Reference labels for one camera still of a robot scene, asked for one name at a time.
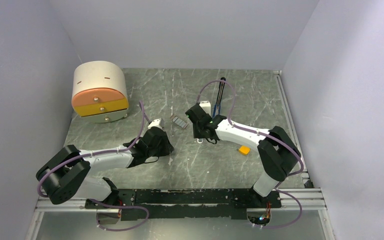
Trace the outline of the blue stapler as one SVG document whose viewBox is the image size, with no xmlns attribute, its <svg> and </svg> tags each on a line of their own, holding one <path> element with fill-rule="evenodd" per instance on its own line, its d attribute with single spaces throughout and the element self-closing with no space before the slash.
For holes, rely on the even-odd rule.
<svg viewBox="0 0 384 240">
<path fill-rule="evenodd" d="M 219 115 L 221 112 L 221 102 L 222 102 L 222 97 L 223 97 L 223 92 L 224 92 L 224 87 L 225 87 L 226 81 L 227 81 L 227 79 L 225 77 L 220 78 L 220 82 L 218 85 L 217 98 L 216 98 L 216 102 L 214 104 L 214 108 L 213 108 L 213 112 L 212 112 L 213 118 L 215 116 Z"/>
</svg>

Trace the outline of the staple tray with staples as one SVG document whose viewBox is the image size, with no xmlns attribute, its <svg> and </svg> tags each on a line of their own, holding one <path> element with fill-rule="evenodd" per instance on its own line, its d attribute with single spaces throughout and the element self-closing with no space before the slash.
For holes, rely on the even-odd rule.
<svg viewBox="0 0 384 240">
<path fill-rule="evenodd" d="M 171 117 L 170 117 L 170 120 L 172 123 L 174 123 L 175 125 L 179 126 L 180 128 L 182 129 L 186 129 L 188 127 L 188 123 L 179 118 L 177 115 L 173 114 Z"/>
</svg>

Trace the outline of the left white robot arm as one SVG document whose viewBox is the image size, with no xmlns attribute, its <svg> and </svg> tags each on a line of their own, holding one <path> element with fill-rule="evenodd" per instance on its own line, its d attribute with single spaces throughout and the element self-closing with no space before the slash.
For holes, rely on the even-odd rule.
<svg viewBox="0 0 384 240">
<path fill-rule="evenodd" d="M 54 205 L 83 198 L 112 208 L 118 203 L 119 191 L 109 178 L 97 178 L 96 173 L 137 167 L 148 159 L 169 156 L 173 151 L 167 133 L 156 126 L 143 136 L 114 148 L 80 150 L 70 144 L 37 171 L 37 192 Z"/>
</svg>

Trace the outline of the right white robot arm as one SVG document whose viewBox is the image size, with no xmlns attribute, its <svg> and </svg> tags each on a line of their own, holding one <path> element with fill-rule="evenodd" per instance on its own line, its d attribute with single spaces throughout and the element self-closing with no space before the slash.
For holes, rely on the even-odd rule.
<svg viewBox="0 0 384 240">
<path fill-rule="evenodd" d="M 252 185 L 250 202 L 262 207 L 269 200 L 269 193 L 288 176 L 301 159 L 301 154 L 286 131 L 279 126 L 258 129 L 246 126 L 222 115 L 211 117 L 195 104 L 185 112 L 192 123 L 193 137 L 216 144 L 232 142 L 250 148 L 259 154 L 263 173 Z"/>
</svg>

